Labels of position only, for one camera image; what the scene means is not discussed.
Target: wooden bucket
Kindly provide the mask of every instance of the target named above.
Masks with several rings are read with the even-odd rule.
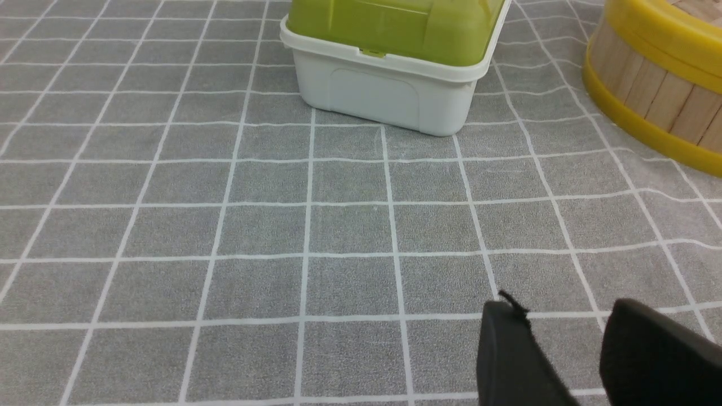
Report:
[[[722,176],[722,0],[669,1],[609,0],[585,84],[631,135]]]

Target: plastic storage box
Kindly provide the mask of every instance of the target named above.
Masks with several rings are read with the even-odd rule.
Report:
[[[436,136],[466,121],[511,0],[293,0],[281,40],[301,97]]]

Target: floor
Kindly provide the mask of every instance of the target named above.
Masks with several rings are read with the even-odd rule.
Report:
[[[516,0],[438,139],[307,107],[276,1],[0,0],[0,404],[475,405],[506,289],[583,405],[615,298],[722,341],[722,181]]]

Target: white grid line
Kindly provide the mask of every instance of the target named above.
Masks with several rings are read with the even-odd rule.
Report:
[[[313,200],[313,144],[316,138],[316,109],[311,109],[310,139],[308,141],[308,173],[306,175],[306,203],[303,223],[303,260],[301,263],[301,292],[298,305],[298,337],[296,338],[296,369],[293,384],[293,404],[303,398],[303,355],[306,334],[306,295],[308,292],[308,260],[311,242],[311,201]]]
[[[157,15],[157,13],[160,11],[160,9],[164,3],[165,3],[165,0],[161,0],[161,2],[158,3],[155,13],[153,14],[154,16]],[[137,51],[140,48],[140,45],[143,43],[143,39],[145,38],[147,33],[150,31],[151,25],[152,24],[149,23],[146,26],[146,30],[143,32],[143,36],[138,41],[135,51]],[[202,35],[205,34],[207,28],[208,28],[208,22],[206,21],[206,24],[203,28],[203,33],[201,34],[201,37],[202,37]],[[199,41],[198,44],[196,45],[196,49],[193,53],[193,57],[191,58],[191,64],[187,68],[186,75],[183,80],[183,84],[180,86],[181,93],[178,94],[178,96],[175,98],[173,108],[171,109],[170,114],[168,115],[168,122],[166,123],[163,133],[160,137],[160,141],[158,142],[158,146],[155,151],[154,160],[157,160],[160,157],[160,153],[163,149],[163,143],[165,142],[165,139],[168,136],[168,131],[170,129],[170,123],[173,121],[173,117],[175,116],[176,112],[178,111],[178,106],[181,103],[181,94],[182,94],[183,90],[186,88],[186,85],[188,84],[188,78],[191,76],[191,67],[193,66],[193,62],[196,60],[196,57],[198,56],[199,49],[201,47],[200,44],[201,44],[201,42]],[[124,69],[123,73],[121,74],[121,77],[118,79],[118,82],[116,83],[116,89],[117,89],[117,86],[120,86],[120,83],[122,82],[122,79],[124,78],[125,73],[128,71],[128,68],[129,68],[129,66],[127,66]],[[131,213],[130,220],[128,221],[128,225],[126,226],[125,231],[123,232],[123,237],[121,238],[121,243],[120,243],[120,246],[118,247],[116,257],[113,260],[113,264],[110,266],[110,271],[108,272],[108,276],[105,280],[103,290],[100,293],[100,298],[98,299],[97,305],[95,307],[95,312],[93,313],[92,323],[98,322],[98,319],[100,318],[100,313],[103,311],[103,306],[105,305],[105,299],[108,297],[108,291],[110,290],[110,285],[113,283],[113,278],[115,277],[115,273],[118,269],[118,265],[120,263],[120,258],[122,257],[123,252],[125,251],[126,244],[128,243],[128,239],[130,238],[131,231],[133,229],[133,226],[135,225],[136,219],[138,218],[138,212],[140,210],[139,205],[143,201],[143,197],[145,196],[145,194],[148,190],[148,186],[150,185],[150,179],[153,177],[155,167],[156,167],[156,164],[155,164],[155,162],[153,162],[150,165],[150,168],[148,169],[148,172],[145,177],[145,181],[144,181],[143,186],[141,187],[141,191],[137,197],[135,207],[133,208],[133,212]],[[63,397],[61,400],[61,406],[67,405],[67,402],[70,398],[70,394],[72,393],[73,386],[75,385],[75,380],[78,376],[78,373],[80,372],[80,368],[83,364],[83,360],[85,359],[85,354],[87,353],[87,349],[90,346],[90,340],[92,339],[93,331],[94,331],[93,327],[90,327],[87,330],[85,338],[83,339],[83,343],[80,346],[80,351],[78,353],[77,359],[75,360],[75,364],[73,365],[73,370],[71,372],[70,379],[68,380],[68,384],[66,385],[65,391],[63,393]]]
[[[53,64],[46,62],[6,62],[5,66],[61,66],[62,64]],[[125,64],[114,64],[110,62],[71,62],[66,64],[67,66],[125,66]],[[253,64],[243,62],[219,62],[217,64],[202,63],[193,64],[193,66],[251,66]],[[152,64],[149,62],[134,62],[131,66],[188,66],[188,64]],[[293,64],[256,64],[256,66],[262,66],[264,68],[292,68],[295,67]]]
[[[189,90],[184,95],[229,95],[233,93],[250,93],[254,95],[284,95],[298,96],[298,92],[259,92],[258,90]],[[111,92],[104,90],[0,90],[0,95],[109,95]],[[116,95],[179,95],[178,91],[164,90],[119,90]]]
[[[614,150],[618,151],[628,151],[633,152],[629,148],[623,148],[623,147],[616,147],[613,148]],[[540,158],[551,158],[551,157],[568,157],[568,156],[576,156],[576,155],[592,155],[592,154],[598,154],[600,152],[607,152],[607,150],[587,150],[587,151],[577,151],[577,152],[557,152],[553,154],[539,154],[537,157]],[[496,160],[520,160],[520,159],[529,159],[531,158],[531,155],[510,155],[507,157],[463,157],[461,160],[463,162],[472,162],[472,161],[496,161]],[[647,162],[661,162],[661,161],[668,161],[670,158],[644,158],[638,156],[639,159],[647,161]],[[421,162],[456,162],[458,158],[415,158],[415,159],[390,159],[390,160],[371,160],[371,159],[359,159],[359,158],[344,158],[344,157],[328,157],[328,158],[315,158],[316,162],[356,162],[356,163],[421,163]],[[90,164],[144,164],[144,163],[151,163],[152,160],[130,160],[130,159],[92,159],[92,158],[85,158],[85,159],[78,159],[78,160],[72,160],[72,159],[1,159],[0,158],[0,165],[2,164],[21,164],[21,165],[33,165],[33,164],[43,164],[43,163],[72,163],[72,162],[78,162],[78,163],[90,163]],[[298,158],[298,159],[270,159],[270,158],[238,158],[238,159],[232,159],[232,158],[180,158],[180,159],[164,159],[164,160],[158,160],[157,163],[159,164],[170,164],[170,163],[231,163],[231,162],[257,162],[257,163],[305,163],[308,162],[307,158]]]
[[[3,16],[0,17],[0,20],[34,20],[34,17],[15,17],[15,16]],[[94,20],[94,17],[78,17],[78,16],[47,16],[44,17],[46,20]],[[99,20],[137,20],[137,21],[206,21],[207,18],[201,18],[201,17],[100,17]],[[216,18],[212,17],[211,21],[261,21],[260,18]],[[268,21],[278,21],[281,20],[278,19],[272,19],[269,18]]]
[[[552,0],[553,3],[559,3],[560,1],[564,0]],[[47,16],[45,19],[47,20],[93,20],[94,17],[57,17],[57,16]],[[566,16],[566,15],[549,15],[549,16],[543,16],[543,17],[532,17],[530,18],[531,21],[534,20],[548,20],[551,18],[571,18],[574,17]],[[0,22],[2,20],[34,20],[34,17],[0,17]],[[131,21],[148,21],[150,20],[149,17],[100,17],[99,20],[131,20]],[[200,17],[155,17],[153,20],[155,21],[205,21],[205,18]],[[278,19],[272,19],[268,18],[268,21],[276,21],[280,22],[281,20]],[[260,18],[211,18],[211,22],[214,21],[228,21],[228,22],[234,22],[234,21],[261,21]],[[520,22],[520,21],[526,21],[526,19],[520,18],[515,20],[506,20],[505,22]],[[596,21],[588,21],[588,20],[581,20],[582,22],[587,22],[590,24],[596,24]]]
[[[521,9],[522,14],[524,14],[524,17],[529,17],[524,9],[522,7],[519,7]],[[584,33],[585,38],[588,40],[588,36],[586,34],[586,31],[584,31],[584,27],[582,26],[582,23],[580,20],[578,20],[578,24],[580,28],[582,29],[582,32]],[[542,37],[539,35],[539,33],[536,31],[536,28],[533,24],[530,24],[532,32],[534,32],[534,35],[536,36],[536,39],[539,41],[539,44],[541,46],[541,49],[546,53],[547,57],[552,59],[552,55],[547,49],[547,47],[544,44],[544,41],[542,41]],[[585,113],[585,115],[589,115],[589,112],[584,107],[584,105],[579,101],[579,97],[577,96],[576,92],[574,91],[573,87],[569,85],[569,82],[567,81],[567,78],[564,76],[564,73],[562,72],[559,65],[552,61],[554,64],[554,67],[557,69],[557,72],[561,76],[562,81],[566,84],[567,89],[569,90],[569,93],[571,94],[572,98],[574,99],[576,105],[580,108],[582,112]],[[635,190],[634,182],[632,181],[631,177],[629,176],[629,173],[625,170],[622,161],[619,159],[619,156],[617,156],[616,152],[611,148],[609,141],[606,139],[606,136],[604,135],[604,132],[599,128],[599,124],[596,122],[594,118],[591,116],[588,117],[589,121],[591,121],[592,125],[594,126],[594,129],[596,133],[599,135],[601,141],[604,143],[605,148],[609,150],[609,153],[612,154],[612,158],[614,158],[615,163],[617,164],[617,167],[619,168],[620,173],[624,177],[625,181],[629,185],[630,189]],[[664,254],[669,261],[669,264],[671,265],[674,275],[677,277],[677,280],[679,281],[679,285],[682,287],[682,290],[684,291],[684,295],[687,298],[687,301],[690,303],[690,305],[694,308],[694,313],[697,317],[697,321],[700,323],[700,327],[702,329],[702,332],[707,337],[708,340],[715,342],[715,338],[712,335],[712,332],[710,331],[707,322],[705,321],[704,317],[702,316],[702,313],[700,312],[699,308],[696,306],[695,298],[692,295],[692,291],[690,290],[689,285],[684,280],[684,276],[682,275],[682,272],[679,270],[679,265],[677,264],[677,261],[674,259],[674,257],[671,254],[671,251],[669,250],[669,247],[666,243],[664,243],[664,238],[662,237],[662,234],[659,230],[659,227],[657,226],[655,220],[652,218],[651,213],[647,209],[647,205],[642,200],[642,197],[639,193],[634,192],[632,193],[635,199],[637,200],[637,203],[639,204],[639,207],[641,208],[642,212],[644,213],[647,221],[649,222],[649,225],[652,228],[652,231],[654,232],[654,235],[657,239],[657,241],[660,243],[660,246],[662,250],[664,251]]]
[[[722,301],[703,302],[697,305],[702,310],[722,308]],[[694,312],[691,305],[660,307],[656,311],[662,314],[681,314]],[[609,317],[611,310],[601,311],[532,311],[527,314],[530,319],[596,319]],[[246,319],[202,319],[176,321],[98,321],[95,323],[14,323],[0,324],[0,331],[56,331],[56,330],[88,330],[88,329],[170,329],[189,327],[222,327],[222,326],[258,326],[273,324],[296,324],[302,320],[316,323],[344,323],[349,321],[460,321],[481,320],[483,313],[424,313],[424,314],[355,314],[347,316],[305,315],[272,318]]]
[[[636,194],[639,192],[647,192],[664,196],[665,198],[674,202],[681,203],[692,203],[692,202],[712,202],[720,203],[722,199],[701,199],[701,198],[688,198],[679,199],[676,197],[669,196],[655,189],[630,189],[624,191],[618,191],[607,194],[579,194],[579,195],[560,195],[560,196],[538,196],[538,197],[524,197],[515,199],[493,199],[493,200],[450,200],[450,201],[397,201],[397,202],[385,202],[385,201],[366,201],[366,202],[208,202],[208,203],[125,203],[125,204],[29,204],[29,205],[7,205],[0,206],[0,210],[38,210],[38,209],[53,209],[53,210],[78,210],[78,209],[132,209],[134,207],[141,208],[189,208],[189,207],[305,207],[307,204],[310,206],[320,207],[352,207],[352,206],[459,206],[465,204],[473,205],[491,205],[491,204],[510,204],[510,203],[529,203],[529,202],[549,202],[555,200],[592,200],[592,199],[607,199],[610,197],[626,196],[628,194]]]
[[[604,395],[602,388],[571,389],[570,393],[576,397],[592,397]],[[352,404],[371,402],[411,402],[428,400],[473,400],[478,398],[476,392],[446,392],[431,394],[384,394],[370,396],[348,396],[348,397],[301,397],[302,404]],[[244,399],[244,400],[207,400],[203,402],[189,402],[193,406],[281,406],[293,403],[294,397],[283,397],[275,399]],[[77,406],[179,406],[178,403],[156,402],[156,403],[102,403]]]
[[[482,234],[482,226],[479,224],[479,215],[477,213],[477,206],[474,202],[474,196],[471,194],[471,186],[469,185],[469,177],[466,174],[466,167],[464,166],[463,154],[461,154],[461,146],[458,143],[456,134],[453,135],[454,148],[456,149],[456,158],[458,161],[458,168],[461,171],[461,180],[464,183],[464,189],[466,192],[466,200],[469,203],[469,209],[471,210],[471,220],[474,222],[474,231],[477,234],[477,240],[479,242],[479,249],[482,252],[482,263],[486,270],[487,280],[489,281],[489,289],[492,291],[492,297],[495,301],[499,300],[499,289],[496,284],[496,277],[494,276],[494,270],[492,269],[492,262],[489,259],[489,251],[487,250],[487,244],[484,241],[484,235]]]
[[[399,326],[401,328],[401,351],[404,354],[404,377],[406,379],[406,393],[414,395],[414,379],[411,369],[411,351],[409,349],[409,333],[406,328],[406,304],[404,302],[404,281],[401,276],[401,259],[399,257],[399,238],[396,234],[396,213],[393,210],[393,190],[391,188],[391,169],[388,164],[388,146],[386,144],[386,128],[381,127],[381,147],[383,158],[387,160],[383,164],[384,178],[386,180],[386,199],[388,202],[388,223],[391,228],[391,250],[393,253],[393,273],[396,281],[396,300],[399,307]],[[409,406],[414,406],[413,398],[409,398]]]
[[[596,116],[601,117],[601,114],[592,113],[590,116]],[[563,118],[550,118],[550,119],[542,119],[542,120],[536,120],[536,119],[530,119],[525,118],[522,121],[527,123],[562,123],[566,121],[575,121],[580,120],[582,118],[586,118],[586,116],[576,116],[576,117],[563,117]],[[17,121],[5,121],[0,122],[0,125],[18,125],[21,124]],[[238,121],[197,121],[197,122],[183,122],[183,121],[174,121],[172,123],[176,126],[206,126],[210,124],[229,124],[233,126],[238,125]],[[467,122],[464,125],[466,126],[497,126],[502,124],[517,124],[517,121],[496,121],[496,122]],[[74,126],[91,126],[93,124],[91,123],[22,123],[23,126],[57,126],[57,127],[74,127]],[[99,123],[98,126],[104,126],[104,127],[138,127],[138,126],[164,126],[165,123]],[[308,123],[246,123],[246,126],[278,126],[278,127],[288,127],[288,126],[310,126]],[[317,127],[379,127],[378,123],[368,123],[368,124],[316,124]]]
[[[66,41],[75,42],[78,38],[0,38],[2,40],[10,41],[24,41],[24,42],[48,42],[48,41]],[[124,43],[135,43],[138,38],[86,38],[86,42],[124,42]],[[280,43],[281,40],[259,40],[262,43]],[[144,40],[147,43],[255,43],[256,40],[223,40],[223,39],[198,39],[198,38],[148,38]]]
[[[530,41],[498,41],[497,44],[501,44],[501,45],[531,45],[531,44],[533,44],[533,43],[538,43],[539,41],[541,41],[541,43],[547,43],[547,42],[556,41],[556,40],[574,40],[574,41],[577,41],[577,42],[580,43],[580,44],[586,45],[586,43],[585,43],[584,41],[580,40],[579,38],[577,38],[577,37],[571,37],[571,36],[569,36],[569,35],[562,35],[562,36],[560,36],[560,37],[553,37],[553,38],[545,38],[545,39],[543,39],[543,40],[530,40]]]
[[[203,29],[204,34],[208,28],[208,25],[210,23],[210,17],[213,15],[213,11],[215,10],[216,5],[217,5],[217,1],[213,1],[213,5],[211,6],[211,11],[208,14],[209,19],[206,21],[206,24]],[[266,0],[265,6],[264,6],[264,14],[263,14],[264,17],[266,16],[266,13],[268,12],[268,7],[269,7],[269,3]],[[260,39],[261,35],[263,35],[264,23],[265,23],[265,21],[261,20],[261,29],[259,30],[259,33],[258,33],[259,39]],[[193,61],[195,61],[196,57],[198,56],[198,52],[201,48],[201,43],[202,43],[202,40],[200,40],[198,42],[198,45],[196,47],[196,52],[193,55]],[[259,41],[256,44],[256,52],[253,56],[254,63],[256,61],[258,61],[258,50],[260,49],[260,47],[261,47],[261,42]],[[254,65],[251,65],[251,72],[248,75],[248,84],[246,85],[247,90],[250,90],[251,87],[253,86],[253,76],[255,73],[256,73],[256,66],[254,64]],[[186,82],[188,81],[190,74],[191,74],[191,70],[189,69],[188,74],[186,75]],[[245,128],[245,118],[248,113],[248,102],[250,100],[250,96],[251,96],[250,92],[246,92],[244,101],[243,101],[243,110],[241,111],[241,115],[240,115],[240,123],[238,125],[238,132],[236,133],[235,144],[233,147],[233,158],[234,159],[238,158],[238,150],[240,149],[240,141],[243,138],[243,130]],[[231,163],[230,169],[228,171],[228,178],[226,180],[225,193],[223,195],[223,202],[226,204],[228,203],[228,201],[230,199],[233,178],[235,176],[235,168],[236,168],[235,162]],[[213,271],[215,269],[215,263],[216,263],[216,260],[214,259],[214,257],[217,255],[218,248],[220,247],[221,235],[223,232],[223,225],[224,225],[225,215],[226,215],[226,211],[227,211],[226,204],[223,204],[221,206],[219,214],[218,214],[218,223],[216,224],[216,233],[215,233],[215,237],[214,237],[214,241],[213,241],[213,247],[211,250],[212,259],[208,262],[208,269],[206,270],[206,277],[204,280],[203,291],[201,293],[201,301],[200,301],[200,304],[198,307],[198,313],[196,315],[196,326],[193,328],[193,336],[191,337],[191,344],[188,346],[188,357],[186,359],[186,367],[183,372],[183,381],[181,383],[180,393],[178,395],[178,401],[182,402],[182,403],[187,402],[188,387],[190,386],[190,383],[191,383],[191,372],[193,370],[193,362],[195,361],[196,350],[198,347],[198,340],[199,340],[200,334],[201,334],[201,327],[199,325],[199,322],[203,319],[203,315],[204,315],[205,309],[206,309],[206,302],[208,301],[208,294],[209,294],[209,291],[211,288],[211,283],[213,280]]]
[[[502,88],[504,91],[507,90],[506,82],[504,81],[504,78],[501,75],[501,70],[499,69],[499,66],[492,60],[492,64],[494,66],[494,70],[499,77],[499,82],[501,83]],[[572,239],[569,236],[569,230],[567,230],[566,223],[564,221],[564,217],[562,216],[562,212],[559,208],[559,204],[557,203],[557,200],[554,196],[554,193],[552,192],[551,186],[549,186],[549,182],[547,182],[547,177],[544,175],[544,171],[542,170],[542,164],[539,158],[534,153],[534,146],[531,142],[531,135],[529,135],[529,131],[526,128],[526,125],[521,120],[521,115],[514,107],[514,104],[511,102],[511,97],[509,94],[506,95],[506,103],[509,105],[509,108],[511,109],[512,113],[516,117],[516,119],[519,121],[519,126],[521,127],[521,131],[524,133],[524,137],[526,138],[526,145],[529,147],[529,152],[531,153],[533,159],[534,159],[534,165],[536,166],[536,171],[539,173],[539,177],[541,179],[541,182],[544,184],[544,188],[547,190],[547,194],[551,198],[550,201],[552,203],[552,207],[554,208],[554,213],[557,216],[557,220],[559,221],[559,226],[562,230],[562,235],[564,236],[564,241],[567,244],[567,247],[569,247],[571,251],[571,257],[572,257],[572,263],[574,264],[574,269],[577,272],[577,275],[579,276],[579,280],[582,283],[582,286],[584,287],[584,291],[586,292],[587,299],[589,299],[589,304],[591,305],[591,308],[593,311],[597,312],[599,311],[599,307],[597,306],[596,299],[594,298],[594,293],[591,290],[591,286],[589,285],[589,281],[587,281],[586,276],[584,275],[584,271],[582,270],[582,266],[579,263],[579,258],[577,257],[577,254],[575,253],[574,244],[572,243]],[[604,332],[604,320],[599,316],[596,318],[597,323],[599,324],[599,329]]]
[[[635,249],[648,248],[660,246],[661,244],[674,245],[674,244],[695,244],[706,249],[714,251],[722,251],[722,246],[711,246],[701,241],[692,240],[689,238],[675,238],[660,241],[647,241],[645,243],[636,243],[626,246],[608,246],[598,248],[587,248],[587,249],[487,249],[489,255],[497,254],[550,254],[550,255],[569,255],[574,254],[600,254],[604,252],[620,252],[620,251],[632,251]],[[217,261],[223,259],[284,259],[284,258],[303,258],[303,253],[283,253],[283,254],[226,254],[216,256],[125,256],[118,260],[120,262],[183,262],[183,261],[210,261],[215,259]],[[482,251],[429,251],[429,252],[399,252],[399,256],[403,257],[426,257],[426,256],[481,256]],[[347,253],[334,253],[334,252],[309,252],[309,257],[312,258],[380,258],[380,257],[392,257],[391,252],[347,252]],[[67,258],[26,258],[22,261],[26,264],[52,264],[52,263],[104,263],[114,262],[115,258],[78,258],[78,257],[67,257]],[[0,264],[16,264],[21,259],[0,259]]]

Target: black object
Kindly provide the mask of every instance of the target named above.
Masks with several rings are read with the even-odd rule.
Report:
[[[614,406],[722,405],[722,347],[632,299],[614,303],[599,374]]]
[[[578,406],[531,333],[528,312],[510,295],[486,302],[477,356],[481,406]]]
[[[539,348],[529,312],[506,292],[484,305],[481,406],[578,406]],[[599,373],[613,406],[722,405],[722,347],[632,299],[615,302]]]

